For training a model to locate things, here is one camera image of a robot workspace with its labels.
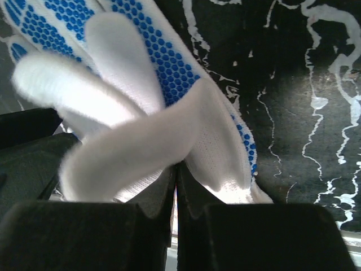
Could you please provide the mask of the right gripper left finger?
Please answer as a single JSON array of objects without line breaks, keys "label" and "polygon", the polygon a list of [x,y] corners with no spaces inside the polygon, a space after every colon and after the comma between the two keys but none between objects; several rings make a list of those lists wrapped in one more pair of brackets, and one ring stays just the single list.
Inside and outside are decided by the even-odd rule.
[{"label": "right gripper left finger", "polygon": [[2,270],[164,270],[175,169],[126,203],[27,201],[1,222]]}]

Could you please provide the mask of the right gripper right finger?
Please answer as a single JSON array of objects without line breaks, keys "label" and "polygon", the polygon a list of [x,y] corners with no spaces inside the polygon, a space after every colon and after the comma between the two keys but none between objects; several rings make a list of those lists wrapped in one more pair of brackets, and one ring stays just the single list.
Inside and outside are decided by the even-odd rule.
[{"label": "right gripper right finger", "polygon": [[332,215],[313,204],[226,204],[177,170],[179,270],[355,270]]}]

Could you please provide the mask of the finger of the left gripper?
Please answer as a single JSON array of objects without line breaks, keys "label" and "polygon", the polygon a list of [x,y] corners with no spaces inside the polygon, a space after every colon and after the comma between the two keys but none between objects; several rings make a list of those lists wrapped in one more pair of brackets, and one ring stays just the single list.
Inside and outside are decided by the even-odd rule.
[{"label": "finger of the left gripper", "polygon": [[58,184],[65,153],[79,142],[56,133],[62,120],[52,109],[1,115],[1,215],[16,203],[48,200]]}]

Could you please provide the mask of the blue dotted work glove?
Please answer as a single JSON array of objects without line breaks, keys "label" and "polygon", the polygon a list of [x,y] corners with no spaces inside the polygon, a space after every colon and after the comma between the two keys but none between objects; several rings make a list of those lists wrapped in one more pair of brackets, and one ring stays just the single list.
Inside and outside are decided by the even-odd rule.
[{"label": "blue dotted work glove", "polygon": [[[15,31],[8,39],[15,66],[29,53],[54,53],[95,72],[87,49],[85,26],[97,14],[115,12],[126,16],[138,30],[160,84],[165,107],[183,98],[198,79],[205,78],[217,86],[153,1],[2,1],[1,10]],[[252,175],[249,203],[271,203],[271,198],[254,179],[257,153],[253,136],[231,102],[223,96],[248,156]],[[120,191],[107,202],[128,201],[155,182],[165,169],[154,181]]]}]

